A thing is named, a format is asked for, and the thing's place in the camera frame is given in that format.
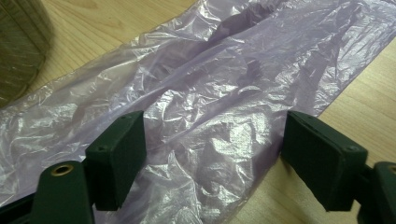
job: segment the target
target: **wooden table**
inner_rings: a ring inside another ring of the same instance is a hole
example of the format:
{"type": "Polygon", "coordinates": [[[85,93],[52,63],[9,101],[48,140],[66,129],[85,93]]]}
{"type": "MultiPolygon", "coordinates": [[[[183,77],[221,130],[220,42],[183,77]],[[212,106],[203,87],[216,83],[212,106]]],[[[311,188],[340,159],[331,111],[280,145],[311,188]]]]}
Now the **wooden table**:
{"type": "MultiPolygon", "coordinates": [[[[33,91],[72,72],[189,7],[193,0],[43,0],[53,48],[33,91]]],[[[350,84],[320,119],[370,151],[368,163],[396,161],[396,40],[350,84]]],[[[326,213],[302,180],[278,160],[231,223],[356,223],[326,213]]]]}

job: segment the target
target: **purple plastic bag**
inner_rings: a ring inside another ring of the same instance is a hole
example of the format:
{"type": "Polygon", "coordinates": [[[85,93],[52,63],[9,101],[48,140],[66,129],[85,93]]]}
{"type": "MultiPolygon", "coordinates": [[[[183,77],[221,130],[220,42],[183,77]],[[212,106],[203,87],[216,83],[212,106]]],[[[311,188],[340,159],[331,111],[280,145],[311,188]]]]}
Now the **purple plastic bag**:
{"type": "Polygon", "coordinates": [[[198,1],[0,110],[0,204],[145,111],[148,158],[97,223],[218,223],[275,162],[286,111],[319,115],[396,34],[394,3],[198,1]]]}

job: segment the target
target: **wicker basket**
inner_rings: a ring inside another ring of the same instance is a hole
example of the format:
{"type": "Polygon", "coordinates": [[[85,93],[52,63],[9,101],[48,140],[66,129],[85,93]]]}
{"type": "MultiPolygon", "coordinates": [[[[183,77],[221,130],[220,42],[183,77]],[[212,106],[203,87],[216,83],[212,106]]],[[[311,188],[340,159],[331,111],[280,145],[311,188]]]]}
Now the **wicker basket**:
{"type": "Polygon", "coordinates": [[[50,39],[40,0],[0,0],[0,107],[22,96],[35,79],[50,39]]]}

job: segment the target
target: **wrinkled plastic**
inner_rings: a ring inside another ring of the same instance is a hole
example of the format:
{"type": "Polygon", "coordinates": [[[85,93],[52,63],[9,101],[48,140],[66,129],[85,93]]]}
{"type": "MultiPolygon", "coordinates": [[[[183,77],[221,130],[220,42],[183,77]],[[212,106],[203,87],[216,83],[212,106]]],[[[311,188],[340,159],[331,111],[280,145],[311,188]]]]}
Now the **wrinkled plastic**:
{"type": "Polygon", "coordinates": [[[145,112],[148,158],[98,223],[216,223],[276,160],[286,111],[317,116],[395,36],[388,1],[199,1],[0,111],[0,203],[145,112]]]}

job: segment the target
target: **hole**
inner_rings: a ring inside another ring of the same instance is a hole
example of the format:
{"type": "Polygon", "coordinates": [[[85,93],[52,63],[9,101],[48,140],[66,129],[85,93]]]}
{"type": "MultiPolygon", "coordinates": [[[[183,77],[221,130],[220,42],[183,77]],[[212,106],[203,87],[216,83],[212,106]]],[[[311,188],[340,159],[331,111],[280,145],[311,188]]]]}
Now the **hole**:
{"type": "Polygon", "coordinates": [[[107,147],[98,147],[98,151],[106,151],[107,147]]]}
{"type": "Polygon", "coordinates": [[[393,172],[394,175],[396,175],[396,165],[390,165],[389,169],[393,172]]]}
{"type": "Polygon", "coordinates": [[[51,171],[51,174],[53,176],[67,175],[73,170],[73,168],[74,167],[70,164],[60,165],[60,166],[57,166],[56,168],[54,168],[51,171]]]}

